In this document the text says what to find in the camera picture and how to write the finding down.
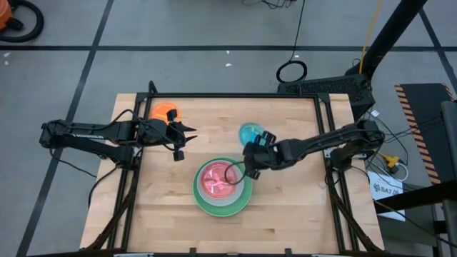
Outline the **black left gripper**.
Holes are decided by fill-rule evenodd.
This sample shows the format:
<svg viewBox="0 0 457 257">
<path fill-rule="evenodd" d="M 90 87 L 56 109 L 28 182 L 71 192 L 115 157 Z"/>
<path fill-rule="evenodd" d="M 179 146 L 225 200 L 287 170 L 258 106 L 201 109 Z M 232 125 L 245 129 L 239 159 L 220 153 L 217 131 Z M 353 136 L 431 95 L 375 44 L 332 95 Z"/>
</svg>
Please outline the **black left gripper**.
<svg viewBox="0 0 457 257">
<path fill-rule="evenodd" d="M 142 146 L 164 146 L 173 152 L 174 161 L 183 161 L 184 152 L 181 150 L 195 136 L 185 137 L 184 132 L 196 131 L 194 128 L 177 122 L 177 110 L 171 109 L 166 113 L 168 123 L 160 119 L 137 118 L 138 143 Z"/>
</svg>

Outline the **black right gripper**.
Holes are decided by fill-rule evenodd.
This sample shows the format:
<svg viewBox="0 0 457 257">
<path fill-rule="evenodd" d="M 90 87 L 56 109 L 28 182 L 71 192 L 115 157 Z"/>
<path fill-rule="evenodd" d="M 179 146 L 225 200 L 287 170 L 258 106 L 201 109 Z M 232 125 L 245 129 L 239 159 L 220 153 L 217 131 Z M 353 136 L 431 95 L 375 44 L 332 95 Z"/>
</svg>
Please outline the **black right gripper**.
<svg viewBox="0 0 457 257">
<path fill-rule="evenodd" d="M 273 147 L 265 146 L 266 143 L 275 143 L 276 136 L 269 131 L 263 135 L 257 134 L 253 142 L 248 142 L 243 149 L 243 163 L 245 174 L 254 180 L 261 175 L 262 170 L 279 170 L 284 168 L 284 163 L 279 158 Z"/>
</svg>

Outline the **small teal translucent plate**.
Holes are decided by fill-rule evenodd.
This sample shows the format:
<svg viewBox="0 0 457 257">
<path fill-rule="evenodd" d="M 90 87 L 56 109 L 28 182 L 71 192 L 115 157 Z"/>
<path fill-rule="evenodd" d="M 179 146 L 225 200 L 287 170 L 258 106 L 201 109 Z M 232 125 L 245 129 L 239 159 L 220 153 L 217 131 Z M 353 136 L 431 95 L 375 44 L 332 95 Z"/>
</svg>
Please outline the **small teal translucent plate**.
<svg viewBox="0 0 457 257">
<path fill-rule="evenodd" d="M 244 123 L 238 130 L 238 137 L 242 146 L 254 142 L 257 136 L 262 136 L 265 129 L 256 123 Z"/>
</svg>

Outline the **small red translucent plate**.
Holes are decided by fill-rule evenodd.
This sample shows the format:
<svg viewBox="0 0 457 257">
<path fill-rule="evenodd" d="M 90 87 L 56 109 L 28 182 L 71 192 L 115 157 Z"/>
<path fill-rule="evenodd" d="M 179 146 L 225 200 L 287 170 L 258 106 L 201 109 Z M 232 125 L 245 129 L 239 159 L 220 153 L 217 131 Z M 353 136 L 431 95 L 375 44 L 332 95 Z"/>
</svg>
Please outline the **small red translucent plate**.
<svg viewBox="0 0 457 257">
<path fill-rule="evenodd" d="M 201 172 L 200 184 L 204 193 L 215 199 L 228 198 L 236 190 L 238 171 L 226 161 L 212 161 Z"/>
</svg>

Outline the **large light green plate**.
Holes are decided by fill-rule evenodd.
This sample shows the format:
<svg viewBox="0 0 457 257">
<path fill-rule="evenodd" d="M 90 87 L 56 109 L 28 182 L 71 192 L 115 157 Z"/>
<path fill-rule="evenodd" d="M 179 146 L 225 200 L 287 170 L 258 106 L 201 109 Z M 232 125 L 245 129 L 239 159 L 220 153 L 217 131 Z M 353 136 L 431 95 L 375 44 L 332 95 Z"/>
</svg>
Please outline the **large light green plate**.
<svg viewBox="0 0 457 257">
<path fill-rule="evenodd" d="M 206 195 L 200 184 L 201 172 L 205 166 L 212 161 L 226 161 L 238 171 L 238 181 L 234 183 L 236 190 L 228 198 L 215 199 Z M 244 177 L 244 166 L 240 161 L 235 161 L 228 157 L 213 158 L 204 163 L 196 172 L 192 190 L 197 205 L 206 213 L 215 217 L 229 217 L 242 211 L 249 203 L 252 193 L 253 184 L 251 179 Z"/>
</svg>

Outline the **small orange translucent plate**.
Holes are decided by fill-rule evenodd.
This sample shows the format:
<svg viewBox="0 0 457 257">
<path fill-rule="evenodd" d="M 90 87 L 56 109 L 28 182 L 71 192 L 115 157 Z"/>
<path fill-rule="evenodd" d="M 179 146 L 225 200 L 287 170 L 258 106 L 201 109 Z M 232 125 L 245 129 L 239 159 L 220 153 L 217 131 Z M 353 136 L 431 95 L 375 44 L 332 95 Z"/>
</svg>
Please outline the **small orange translucent plate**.
<svg viewBox="0 0 457 257">
<path fill-rule="evenodd" d="M 171 109 L 176 109 L 175 121 L 181 120 L 181 111 L 178 106 L 173 102 L 158 102 L 151 107 L 149 118 L 158 119 L 164 121 L 166 124 L 169 123 L 167 113 Z"/>
</svg>

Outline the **black perforated equipment box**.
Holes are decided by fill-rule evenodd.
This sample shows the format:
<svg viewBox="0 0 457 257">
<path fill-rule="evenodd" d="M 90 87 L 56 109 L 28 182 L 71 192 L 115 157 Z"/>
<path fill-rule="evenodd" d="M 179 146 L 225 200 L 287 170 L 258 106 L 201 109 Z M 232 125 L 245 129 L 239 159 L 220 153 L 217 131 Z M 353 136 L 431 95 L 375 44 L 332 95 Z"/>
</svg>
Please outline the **black perforated equipment box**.
<svg viewBox="0 0 457 257">
<path fill-rule="evenodd" d="M 355 120 L 375 104 L 371 81 L 358 74 L 283 83 L 278 85 L 277 92 L 295 95 L 347 94 Z"/>
</svg>

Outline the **yellow power plug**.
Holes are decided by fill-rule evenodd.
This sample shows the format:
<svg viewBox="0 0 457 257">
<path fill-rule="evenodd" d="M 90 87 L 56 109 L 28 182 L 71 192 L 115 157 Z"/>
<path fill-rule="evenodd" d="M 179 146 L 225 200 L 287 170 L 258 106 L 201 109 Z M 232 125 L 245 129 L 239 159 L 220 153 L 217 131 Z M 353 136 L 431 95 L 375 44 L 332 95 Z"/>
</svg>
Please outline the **yellow power plug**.
<svg viewBox="0 0 457 257">
<path fill-rule="evenodd" d="M 384 153 L 381 153 L 381 156 L 385 160 L 387 167 L 389 167 L 390 169 L 392 169 L 394 166 L 396 166 L 397 163 L 400 161 L 400 158 L 397 156 L 389 156 Z"/>
</svg>

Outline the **white printed paper sheet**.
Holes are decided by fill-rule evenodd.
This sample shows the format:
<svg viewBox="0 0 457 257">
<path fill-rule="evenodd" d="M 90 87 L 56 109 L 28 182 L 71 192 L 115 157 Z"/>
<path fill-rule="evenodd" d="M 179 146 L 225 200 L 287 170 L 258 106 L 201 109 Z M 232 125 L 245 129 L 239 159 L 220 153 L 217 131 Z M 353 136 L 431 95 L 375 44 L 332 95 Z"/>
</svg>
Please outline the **white printed paper sheet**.
<svg viewBox="0 0 457 257">
<path fill-rule="evenodd" d="M 403 184 L 390 176 L 382 175 L 374 171 L 368 171 L 371 196 L 374 200 L 381 200 L 390 196 L 403 193 Z M 405 211 L 380 213 L 378 216 L 405 222 Z"/>
</svg>

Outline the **black metal beam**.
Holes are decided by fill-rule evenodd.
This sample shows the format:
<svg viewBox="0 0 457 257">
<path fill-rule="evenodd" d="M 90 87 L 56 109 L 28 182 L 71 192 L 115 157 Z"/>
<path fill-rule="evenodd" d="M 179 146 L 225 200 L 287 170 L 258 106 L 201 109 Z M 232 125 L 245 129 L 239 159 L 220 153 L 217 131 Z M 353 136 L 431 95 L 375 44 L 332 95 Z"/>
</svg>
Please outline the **black metal beam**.
<svg viewBox="0 0 457 257">
<path fill-rule="evenodd" d="M 433 205 L 445 200 L 457 201 L 457 181 L 446 181 L 426 188 L 375 200 L 375 210 L 376 213 L 387 213 L 418 206 Z"/>
</svg>

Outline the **hazard-striped black platform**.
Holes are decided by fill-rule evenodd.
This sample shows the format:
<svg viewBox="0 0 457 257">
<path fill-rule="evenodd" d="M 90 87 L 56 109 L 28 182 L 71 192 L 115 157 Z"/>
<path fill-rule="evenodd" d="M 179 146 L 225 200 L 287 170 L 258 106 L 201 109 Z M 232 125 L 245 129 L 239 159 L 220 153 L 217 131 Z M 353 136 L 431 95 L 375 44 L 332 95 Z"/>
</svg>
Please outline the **hazard-striped black platform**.
<svg viewBox="0 0 457 257">
<path fill-rule="evenodd" d="M 454 101 L 445 84 L 397 84 L 397 97 L 426 172 L 433 185 L 457 181 L 441 104 Z"/>
</svg>

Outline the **black stand pole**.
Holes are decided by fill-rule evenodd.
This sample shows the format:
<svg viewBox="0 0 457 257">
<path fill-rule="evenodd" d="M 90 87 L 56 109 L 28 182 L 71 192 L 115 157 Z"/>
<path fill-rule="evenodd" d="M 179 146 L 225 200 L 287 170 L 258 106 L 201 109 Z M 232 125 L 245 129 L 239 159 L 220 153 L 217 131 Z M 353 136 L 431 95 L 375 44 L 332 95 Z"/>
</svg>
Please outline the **black stand pole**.
<svg viewBox="0 0 457 257">
<path fill-rule="evenodd" d="M 359 71 L 372 77 L 385 55 L 393 48 L 428 0 L 401 0 L 361 59 Z"/>
</svg>

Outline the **black metal table frame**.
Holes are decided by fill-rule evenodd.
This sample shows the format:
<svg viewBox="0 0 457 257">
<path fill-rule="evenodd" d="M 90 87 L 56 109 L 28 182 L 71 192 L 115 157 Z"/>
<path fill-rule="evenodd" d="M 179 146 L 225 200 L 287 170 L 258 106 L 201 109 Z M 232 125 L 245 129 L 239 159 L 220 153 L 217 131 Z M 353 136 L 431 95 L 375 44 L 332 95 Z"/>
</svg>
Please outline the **black metal table frame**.
<svg viewBox="0 0 457 257">
<path fill-rule="evenodd" d="M 255 122 L 279 139 L 308 138 L 353 122 L 347 95 L 328 101 L 276 94 L 157 96 L 175 103 L 193 128 L 185 159 L 164 148 L 144 152 L 136 198 L 123 216 L 114 244 L 152 253 L 337 253 L 362 243 L 332 205 L 321 153 L 285 171 L 267 171 L 253 183 L 247 206 L 219 218 L 202 211 L 192 194 L 199 167 L 217 157 L 241 159 L 238 129 Z"/>
</svg>

